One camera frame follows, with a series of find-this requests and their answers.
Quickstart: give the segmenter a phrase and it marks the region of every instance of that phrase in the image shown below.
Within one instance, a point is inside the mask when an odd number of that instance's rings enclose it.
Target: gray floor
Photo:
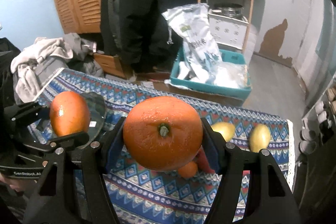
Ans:
[[[257,55],[252,56],[249,73],[252,92],[243,107],[291,120],[297,159],[301,117],[305,110],[305,95],[299,79],[292,69]]]

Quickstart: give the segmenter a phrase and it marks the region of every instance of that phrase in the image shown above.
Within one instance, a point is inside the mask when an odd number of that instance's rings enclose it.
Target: patterned tablecloth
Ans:
[[[175,96],[189,103],[210,124],[219,121],[233,123],[236,132],[231,141],[242,149],[248,150],[247,139],[256,123],[263,123],[272,134],[268,149],[292,187],[295,157],[290,121],[265,113],[100,79],[69,69],[59,71],[36,99],[40,104],[49,105],[57,94],[65,90],[78,93],[94,91],[104,97],[108,108],[104,131],[112,129],[118,119],[127,116],[137,103],[162,95]],[[41,143],[54,137],[50,125],[43,132],[36,130],[35,124],[30,129]],[[185,180],[177,172],[151,171],[137,164],[124,147],[116,166],[105,178],[111,201],[122,223],[201,224],[215,198],[221,176],[199,172],[195,177]],[[246,171],[234,221],[244,214],[248,185],[249,172]]]

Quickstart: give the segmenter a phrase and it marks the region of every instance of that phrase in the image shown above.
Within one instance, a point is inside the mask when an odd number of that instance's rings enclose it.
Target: orange fruit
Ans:
[[[56,95],[50,105],[50,123],[59,137],[87,132],[90,110],[85,99],[73,91],[64,91]]]
[[[171,96],[154,97],[132,108],[123,138],[140,165],[171,171],[194,159],[201,147],[203,126],[191,105]]]
[[[178,174],[184,179],[192,178],[194,175],[196,175],[197,171],[198,171],[197,163],[193,161],[187,163],[185,166],[182,166],[177,170]]]

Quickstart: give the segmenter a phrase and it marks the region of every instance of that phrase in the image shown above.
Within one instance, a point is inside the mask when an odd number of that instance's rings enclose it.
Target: gray slipper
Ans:
[[[299,143],[299,150],[301,153],[305,155],[309,155],[316,150],[317,143],[316,142],[308,142],[302,141]]]
[[[300,137],[304,141],[314,141],[317,138],[317,134],[314,130],[302,129],[300,131]]]

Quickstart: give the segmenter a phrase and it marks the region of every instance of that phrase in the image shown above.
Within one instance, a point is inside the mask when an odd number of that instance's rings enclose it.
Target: blue wall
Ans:
[[[0,37],[7,37],[20,50],[36,37],[62,37],[54,0],[0,0]]]

